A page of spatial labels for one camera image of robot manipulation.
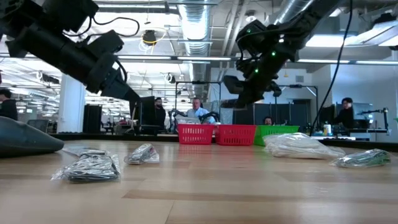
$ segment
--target person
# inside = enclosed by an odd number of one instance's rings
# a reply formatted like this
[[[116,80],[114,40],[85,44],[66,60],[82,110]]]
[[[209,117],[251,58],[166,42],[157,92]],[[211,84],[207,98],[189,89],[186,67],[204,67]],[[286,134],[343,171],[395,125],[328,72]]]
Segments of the person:
[[[0,90],[0,116],[18,120],[17,101],[11,99],[11,92],[7,89]]]
[[[264,125],[272,125],[272,118],[270,116],[264,118]]]
[[[338,113],[338,116],[333,120],[333,124],[343,123],[345,128],[354,128],[354,110],[353,99],[347,97],[341,101],[343,109]]]
[[[197,118],[199,116],[203,116],[205,114],[208,114],[209,111],[204,109],[204,108],[202,108],[201,105],[202,105],[202,103],[201,103],[200,99],[195,97],[192,100],[192,109],[189,109],[187,111],[187,116],[189,118]],[[211,116],[211,117],[209,117],[207,119],[206,122],[204,122],[204,124],[208,124],[208,123],[212,124],[212,123],[215,123],[215,122],[216,122],[216,120],[214,119],[214,117]]]
[[[166,119],[166,110],[163,109],[162,99],[160,97],[155,99],[155,114],[156,121],[155,124],[164,128],[164,120]]]

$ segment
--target red basket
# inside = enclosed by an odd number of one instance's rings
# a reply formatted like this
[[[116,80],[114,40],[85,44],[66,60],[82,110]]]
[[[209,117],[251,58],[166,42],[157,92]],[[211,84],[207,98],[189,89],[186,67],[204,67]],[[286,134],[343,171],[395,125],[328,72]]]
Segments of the red basket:
[[[211,144],[213,130],[212,124],[179,124],[178,138],[180,144]]]
[[[251,146],[255,133],[255,125],[221,124],[216,128],[216,142],[222,146]]]

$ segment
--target black cable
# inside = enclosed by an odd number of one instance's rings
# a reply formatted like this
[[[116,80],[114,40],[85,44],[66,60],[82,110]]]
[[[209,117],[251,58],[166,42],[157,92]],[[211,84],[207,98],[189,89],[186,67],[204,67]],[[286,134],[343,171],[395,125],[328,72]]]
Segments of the black cable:
[[[338,68],[340,66],[341,54],[343,53],[344,44],[345,44],[345,41],[346,41],[346,38],[347,38],[347,35],[348,35],[348,30],[349,30],[349,27],[351,25],[352,18],[353,18],[353,0],[349,0],[349,19],[348,19],[347,27],[346,27],[346,30],[345,30],[345,33],[344,33],[343,43],[342,43],[342,45],[340,47],[340,51],[338,52],[335,74],[333,75],[333,78],[331,79],[331,83],[330,83],[329,89],[326,92],[326,95],[325,95],[325,97],[324,97],[324,99],[322,101],[321,107],[319,107],[319,109],[318,109],[317,116],[315,117],[315,120],[313,121],[313,123],[311,125],[310,136],[312,135],[312,131],[313,131],[314,127],[315,127],[315,123],[318,120],[319,114],[320,114],[320,112],[321,112],[321,110],[323,108],[323,105],[326,102],[326,99],[328,98],[328,95],[329,95],[329,93],[331,91],[331,88],[333,87],[333,84],[335,83],[337,72],[338,72]]]
[[[119,65],[120,69],[121,69],[121,70],[122,70],[122,72],[123,72],[123,75],[124,75],[124,81],[125,81],[125,82],[127,82],[127,71],[126,71],[126,69],[124,69],[124,67],[123,67],[122,63],[120,63],[120,61],[119,61],[119,60],[116,60],[116,63]]]
[[[131,18],[127,18],[127,17],[116,17],[116,18],[112,19],[112,20],[109,21],[109,22],[97,22],[97,21],[95,20],[95,18],[93,18],[94,23],[97,24],[97,25],[100,25],[100,26],[110,24],[110,23],[112,23],[112,22],[114,22],[114,21],[116,21],[116,20],[118,20],[118,19],[125,19],[125,20],[129,20],[129,21],[133,21],[133,22],[135,22],[135,23],[137,24],[137,30],[136,30],[135,33],[133,33],[133,34],[131,34],[131,35],[125,35],[125,34],[119,34],[119,33],[117,33],[119,36],[121,36],[121,37],[133,37],[133,36],[135,36],[135,35],[138,34],[139,29],[140,29],[140,25],[139,25],[139,22],[136,21],[135,19],[131,19]]]
[[[65,32],[64,32],[63,34],[64,34],[64,35],[67,35],[67,36],[69,36],[69,37],[79,37],[79,36],[81,36],[81,35],[87,33],[87,32],[91,29],[92,22],[93,22],[93,18],[90,18],[90,20],[88,21],[88,27],[87,27],[87,29],[84,30],[84,31],[83,31],[82,33],[80,33],[80,34],[67,34],[67,33],[65,33]]]

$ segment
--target bottle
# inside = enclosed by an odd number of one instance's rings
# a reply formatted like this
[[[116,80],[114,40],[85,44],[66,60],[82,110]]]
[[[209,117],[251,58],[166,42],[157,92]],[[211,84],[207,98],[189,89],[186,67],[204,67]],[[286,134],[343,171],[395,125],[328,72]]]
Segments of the bottle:
[[[326,122],[323,125],[323,135],[324,136],[331,136],[331,125]]]

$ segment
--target man in white shirt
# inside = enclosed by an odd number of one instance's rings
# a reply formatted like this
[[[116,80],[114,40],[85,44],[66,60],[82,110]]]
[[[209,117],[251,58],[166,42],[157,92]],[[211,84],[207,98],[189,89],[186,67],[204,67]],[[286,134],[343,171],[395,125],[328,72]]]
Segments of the man in white shirt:
[[[203,115],[209,113],[208,110],[201,108],[200,104],[201,104],[200,99],[195,97],[192,101],[192,109],[189,109],[187,111],[187,116],[189,118],[197,118],[199,116],[203,116]],[[216,121],[215,121],[214,117],[211,116],[204,122],[204,124],[209,124],[209,123],[211,124],[214,122],[216,122]]]

